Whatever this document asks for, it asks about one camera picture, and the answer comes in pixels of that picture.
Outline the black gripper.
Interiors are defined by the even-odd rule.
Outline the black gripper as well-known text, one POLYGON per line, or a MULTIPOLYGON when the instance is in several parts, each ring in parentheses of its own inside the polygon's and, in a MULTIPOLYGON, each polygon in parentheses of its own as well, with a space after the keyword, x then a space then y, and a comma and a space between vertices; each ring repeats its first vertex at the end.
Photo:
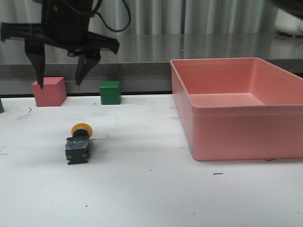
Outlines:
MULTIPOLYGON (((34 68, 37 84, 43 89, 45 45, 66 49, 69 56, 100 50, 118 52, 119 42, 116 39, 88 31, 90 18, 100 5, 101 1, 94 4, 91 0, 44 0, 40 23, 2 23, 1 40, 24 41, 25 54, 34 68)), ((77 86, 100 59, 99 54, 79 57, 75 73, 77 86)))

